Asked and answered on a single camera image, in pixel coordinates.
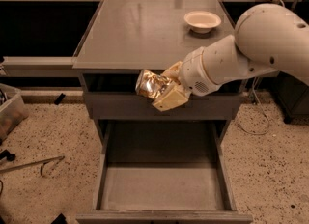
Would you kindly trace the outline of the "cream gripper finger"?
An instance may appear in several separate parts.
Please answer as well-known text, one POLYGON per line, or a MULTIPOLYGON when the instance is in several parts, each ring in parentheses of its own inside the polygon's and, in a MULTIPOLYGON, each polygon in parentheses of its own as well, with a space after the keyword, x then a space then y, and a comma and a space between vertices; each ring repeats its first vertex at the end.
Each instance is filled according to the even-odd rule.
POLYGON ((182 66, 182 62, 178 61, 177 63, 172 65, 170 68, 168 68, 166 71, 164 71, 161 75, 171 78, 174 81, 177 81, 181 66, 182 66))
POLYGON ((152 103, 152 106, 161 112, 168 111, 187 103, 190 95, 191 92, 187 91, 181 85, 169 86, 164 93, 152 103))

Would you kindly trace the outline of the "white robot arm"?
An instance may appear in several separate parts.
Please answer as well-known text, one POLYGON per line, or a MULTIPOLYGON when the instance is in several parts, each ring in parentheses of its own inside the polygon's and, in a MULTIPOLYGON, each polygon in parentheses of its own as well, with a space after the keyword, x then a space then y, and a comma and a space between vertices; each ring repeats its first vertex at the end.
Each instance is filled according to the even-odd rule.
POLYGON ((240 16, 232 35, 190 52, 174 68, 174 82, 153 102, 160 111, 275 71, 309 84, 309 25, 282 6, 256 5, 240 16))

